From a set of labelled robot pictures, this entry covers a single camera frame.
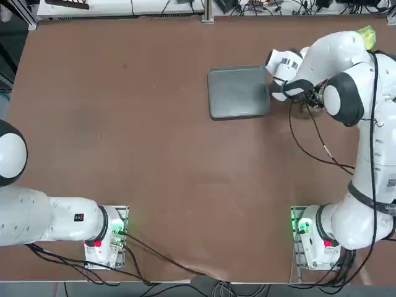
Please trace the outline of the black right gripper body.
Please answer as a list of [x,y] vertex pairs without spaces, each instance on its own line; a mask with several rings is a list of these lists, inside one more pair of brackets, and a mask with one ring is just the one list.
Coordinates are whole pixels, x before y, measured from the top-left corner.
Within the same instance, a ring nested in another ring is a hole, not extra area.
[[313,90],[303,93],[302,102],[310,107],[323,108],[324,104],[321,89],[314,88]]

